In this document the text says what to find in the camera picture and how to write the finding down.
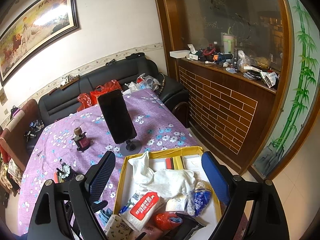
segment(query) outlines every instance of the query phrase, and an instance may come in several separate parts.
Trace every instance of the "framed painting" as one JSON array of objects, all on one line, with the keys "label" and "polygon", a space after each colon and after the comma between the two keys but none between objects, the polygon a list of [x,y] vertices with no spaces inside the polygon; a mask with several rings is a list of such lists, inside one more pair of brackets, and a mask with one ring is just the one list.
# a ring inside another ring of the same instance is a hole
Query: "framed painting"
[{"label": "framed painting", "polygon": [[76,0],[35,1],[0,37],[1,84],[45,46],[77,28]]}]

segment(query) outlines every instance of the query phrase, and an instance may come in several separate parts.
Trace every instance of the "round phone stand base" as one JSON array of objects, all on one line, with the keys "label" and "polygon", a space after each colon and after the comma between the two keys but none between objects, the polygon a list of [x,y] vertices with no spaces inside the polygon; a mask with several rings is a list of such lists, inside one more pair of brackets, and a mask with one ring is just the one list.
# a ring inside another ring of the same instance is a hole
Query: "round phone stand base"
[{"label": "round phone stand base", "polygon": [[120,152],[123,156],[129,156],[129,155],[139,153],[141,148],[142,148],[142,143],[139,140],[133,139],[128,144],[126,142],[121,144]]}]

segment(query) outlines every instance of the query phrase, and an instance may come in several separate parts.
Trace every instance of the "pink package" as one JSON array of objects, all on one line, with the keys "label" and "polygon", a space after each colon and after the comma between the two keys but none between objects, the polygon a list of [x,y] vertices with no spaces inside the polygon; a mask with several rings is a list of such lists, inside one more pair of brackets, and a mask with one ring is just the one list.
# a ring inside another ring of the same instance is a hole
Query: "pink package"
[{"label": "pink package", "polygon": [[142,238],[142,240],[157,240],[163,233],[159,228],[147,223],[140,232],[132,231],[128,240],[135,240],[143,232],[146,232],[147,234]]}]

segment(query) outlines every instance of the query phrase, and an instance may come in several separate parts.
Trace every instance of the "smartphone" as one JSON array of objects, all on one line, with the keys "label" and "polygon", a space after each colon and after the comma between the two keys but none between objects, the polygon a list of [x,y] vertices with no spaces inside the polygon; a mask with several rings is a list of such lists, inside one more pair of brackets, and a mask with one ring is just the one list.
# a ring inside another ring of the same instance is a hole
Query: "smartphone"
[{"label": "smartphone", "polygon": [[121,90],[113,90],[99,96],[98,103],[116,144],[137,136]]}]

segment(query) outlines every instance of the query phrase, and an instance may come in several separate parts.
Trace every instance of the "sofa backrest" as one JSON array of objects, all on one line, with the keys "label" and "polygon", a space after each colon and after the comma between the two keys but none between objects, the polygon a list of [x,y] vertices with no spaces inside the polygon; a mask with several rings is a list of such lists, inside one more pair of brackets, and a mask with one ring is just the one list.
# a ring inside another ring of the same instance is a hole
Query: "sofa backrest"
[{"label": "sofa backrest", "polygon": [[79,81],[64,90],[57,89],[50,95],[43,95],[38,103],[42,121],[47,126],[57,119],[75,113],[80,106],[77,97],[81,93],[89,94],[97,86],[104,85],[112,79],[118,80],[120,85],[124,87],[125,83],[135,82],[138,76],[143,73],[153,77],[159,74],[156,64],[145,57],[123,59],[93,70],[81,76]]}]

